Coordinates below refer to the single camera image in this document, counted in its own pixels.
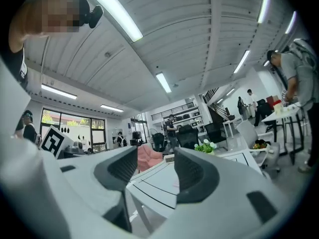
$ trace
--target gray shirt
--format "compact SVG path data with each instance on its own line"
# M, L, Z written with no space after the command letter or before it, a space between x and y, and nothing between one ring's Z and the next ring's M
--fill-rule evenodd
M310 66L292 53L281 54L281 66L288 80L291 77L297 78L298 100L306 111L313 103L319 103L319 80Z

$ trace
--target black panel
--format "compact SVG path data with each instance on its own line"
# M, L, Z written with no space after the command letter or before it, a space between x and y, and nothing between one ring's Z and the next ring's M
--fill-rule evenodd
M60 168L62 173L75 169L73 165L67 165Z
M125 188L136 170L137 160L137 147L132 146L99 163L94 169L94 176L106 189L122 193L119 204L103 217L129 232L132 232L132 227L125 201Z
M177 204L198 203L214 192L219 184L217 168L193 155L207 155L194 150L175 148L174 168L179 178Z
M269 202L262 192L250 192L247 194L247 198L249 199L262 223L266 223L277 214L275 207Z

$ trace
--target pink chair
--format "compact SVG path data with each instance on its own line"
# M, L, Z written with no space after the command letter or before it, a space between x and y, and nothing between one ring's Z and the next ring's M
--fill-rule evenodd
M138 167L141 172L161 163L163 161L163 154L154 151L147 144L138 147Z

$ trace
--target fluorescent light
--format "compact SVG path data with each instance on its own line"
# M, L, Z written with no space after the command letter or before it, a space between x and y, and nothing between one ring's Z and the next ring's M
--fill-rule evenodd
M106 105L101 105L102 108L105 108L105 109L109 109L109 110L113 110L113 111L116 111L116 112L124 112L124 110L121 110L121 109L117 109L117 108L114 108L114 107L110 107L110 106L106 106Z
M167 81L165 79L164 74L163 73L156 74L156 77L159 80L159 82L161 83L161 85L163 86L163 88L165 89L165 91L167 93L170 93L171 90L170 90L170 87L169 87L169 85L168 85L168 83L167 83Z
M49 87L48 85L45 85L45 84L42 84L42 85L41 85L41 88L44 89L44 90L47 90L47 91L56 93L56 94L58 94L58 95L67 97L67 98L72 98L72 99L76 99L76 98L77 98L76 95L73 95L73 94L70 94L70 93L67 93L67 92L64 92L64 91L55 89L55 88L53 88L53 87Z
M258 17L258 23L263 23L266 17L266 14L268 12L269 4L270 4L270 0L263 0L263 4L261 6L261 10Z
M289 33L290 33L290 31L291 31L291 29L293 28L293 25L294 25L294 23L295 23L296 16L297 16L297 12L294 11L294 14L293 14L293 16L291 17L290 23L289 23L289 25L288 25L288 27L287 27L287 30L286 30L285 34L289 34Z
M235 71L234 71L234 74L236 74L236 73L239 71L239 69L241 68L241 66L244 64L246 58L248 57L249 53L250 53L250 50L246 50L246 51L245 51L244 56L242 57L242 59L240 60L238 66L236 67L236 69L235 69Z
M230 95L235 89L232 89L231 91L228 92L227 96Z
M118 0L97 0L112 17L118 22L133 42L143 37L128 12Z

